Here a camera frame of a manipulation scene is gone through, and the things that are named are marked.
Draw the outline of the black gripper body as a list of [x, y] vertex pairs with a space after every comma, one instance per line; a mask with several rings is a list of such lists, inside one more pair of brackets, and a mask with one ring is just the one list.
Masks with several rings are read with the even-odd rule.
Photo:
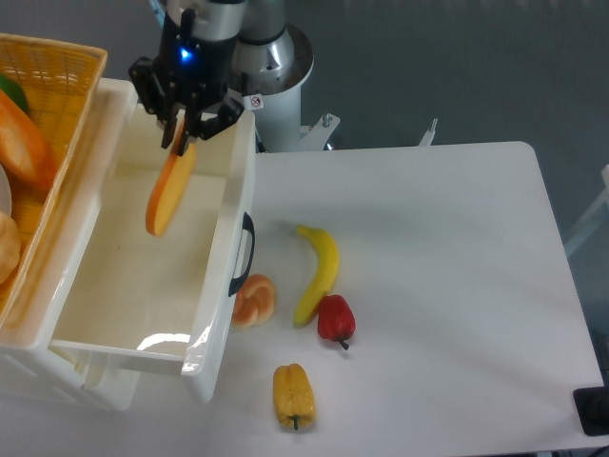
[[200, 117], [199, 137], [208, 139], [234, 124], [243, 112], [226, 96], [232, 54], [243, 8], [155, 8], [162, 24], [154, 58], [141, 57], [128, 69], [145, 111], [157, 118], [179, 107], [174, 139], [186, 110]]

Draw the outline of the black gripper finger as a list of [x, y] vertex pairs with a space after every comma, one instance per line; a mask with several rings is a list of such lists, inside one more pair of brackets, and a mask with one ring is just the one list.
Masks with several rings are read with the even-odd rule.
[[161, 141], [161, 147], [163, 149], [167, 149], [174, 140], [179, 110], [179, 107], [171, 107], [166, 109], [160, 117], [160, 123], [163, 129]]
[[177, 154], [183, 156], [191, 140], [199, 137], [200, 117], [196, 112], [186, 110], [183, 116], [183, 124], [177, 137]]

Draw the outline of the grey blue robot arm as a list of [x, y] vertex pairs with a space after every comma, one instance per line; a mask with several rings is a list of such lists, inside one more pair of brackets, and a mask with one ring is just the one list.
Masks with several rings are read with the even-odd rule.
[[180, 153], [246, 112], [258, 149], [293, 151], [301, 142], [301, 89], [314, 64], [306, 35], [286, 20], [284, 1], [158, 1], [161, 42], [128, 69], [145, 111]]

